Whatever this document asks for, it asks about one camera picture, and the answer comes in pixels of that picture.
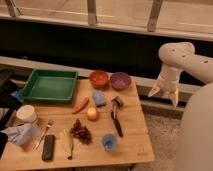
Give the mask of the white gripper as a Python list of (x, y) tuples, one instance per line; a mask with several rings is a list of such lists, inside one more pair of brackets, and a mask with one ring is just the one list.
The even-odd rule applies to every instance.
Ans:
[(166, 92), (171, 92), (169, 97), (174, 107), (178, 105), (179, 93), (176, 91), (180, 80), (180, 70), (175, 67), (163, 64), (157, 78), (157, 84), (154, 84), (148, 93), (149, 97), (157, 94), (161, 89)]

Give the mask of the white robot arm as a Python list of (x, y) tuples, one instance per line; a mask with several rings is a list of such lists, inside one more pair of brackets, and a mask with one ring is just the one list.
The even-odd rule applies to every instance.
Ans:
[(177, 106), (183, 71), (204, 83), (184, 110), (175, 171), (213, 171), (213, 58), (196, 55), (190, 42), (166, 43), (158, 55), (162, 67), (149, 97), (162, 90)]

